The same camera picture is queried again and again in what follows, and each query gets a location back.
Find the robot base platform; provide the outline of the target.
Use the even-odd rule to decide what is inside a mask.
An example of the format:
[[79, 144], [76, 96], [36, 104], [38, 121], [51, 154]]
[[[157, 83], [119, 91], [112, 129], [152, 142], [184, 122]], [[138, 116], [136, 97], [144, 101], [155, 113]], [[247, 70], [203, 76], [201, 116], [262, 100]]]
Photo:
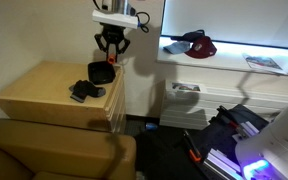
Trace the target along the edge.
[[244, 180], [235, 155], [241, 140], [257, 135], [268, 122], [243, 105], [217, 108], [218, 114], [199, 135], [203, 160], [199, 168], [208, 180]]

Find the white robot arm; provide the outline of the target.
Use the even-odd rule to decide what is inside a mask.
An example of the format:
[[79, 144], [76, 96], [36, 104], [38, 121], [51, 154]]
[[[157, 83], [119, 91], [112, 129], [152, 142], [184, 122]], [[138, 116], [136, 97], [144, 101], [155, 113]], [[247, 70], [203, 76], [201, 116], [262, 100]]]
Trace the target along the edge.
[[[130, 41], [126, 28], [147, 33], [147, 24], [127, 0], [102, 0], [92, 18], [103, 26], [95, 40], [114, 63]], [[192, 136], [183, 132], [190, 161], [203, 176], [218, 180], [288, 180], [288, 106], [268, 123], [247, 107], [220, 106], [211, 124]]]

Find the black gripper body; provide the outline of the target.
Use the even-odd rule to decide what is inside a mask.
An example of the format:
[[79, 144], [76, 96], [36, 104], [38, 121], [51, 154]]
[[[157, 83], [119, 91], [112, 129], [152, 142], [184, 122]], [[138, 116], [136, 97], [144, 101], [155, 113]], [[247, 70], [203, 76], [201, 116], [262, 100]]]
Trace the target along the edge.
[[120, 46], [122, 47], [124, 37], [124, 27], [119, 27], [115, 25], [108, 25], [102, 23], [103, 29], [102, 32], [99, 33], [102, 35], [102, 43], [107, 47], [107, 52], [109, 51], [109, 47], [111, 44], [118, 45], [120, 42]]

